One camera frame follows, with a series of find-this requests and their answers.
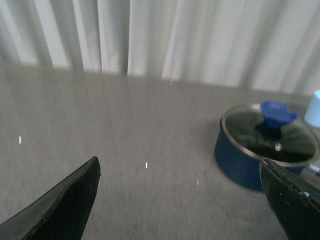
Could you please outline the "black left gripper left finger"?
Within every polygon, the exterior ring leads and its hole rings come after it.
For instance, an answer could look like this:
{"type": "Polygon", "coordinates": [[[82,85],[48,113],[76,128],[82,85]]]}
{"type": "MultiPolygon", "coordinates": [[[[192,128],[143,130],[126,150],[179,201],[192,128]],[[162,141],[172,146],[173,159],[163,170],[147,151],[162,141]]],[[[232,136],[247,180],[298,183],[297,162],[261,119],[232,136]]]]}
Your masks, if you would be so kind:
{"type": "Polygon", "coordinates": [[[80,240],[94,205],[101,166],[94,156],[0,225],[2,240],[80,240]]]}

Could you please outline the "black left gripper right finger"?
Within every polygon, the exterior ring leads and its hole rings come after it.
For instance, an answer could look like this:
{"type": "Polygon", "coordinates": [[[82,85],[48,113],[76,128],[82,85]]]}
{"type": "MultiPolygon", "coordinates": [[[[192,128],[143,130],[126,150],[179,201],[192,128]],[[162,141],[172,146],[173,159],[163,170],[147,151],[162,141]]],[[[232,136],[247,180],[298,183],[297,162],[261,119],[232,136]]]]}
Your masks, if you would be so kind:
{"type": "Polygon", "coordinates": [[[320,238],[320,190],[265,159],[259,167],[266,200],[289,240],[320,238]]]}

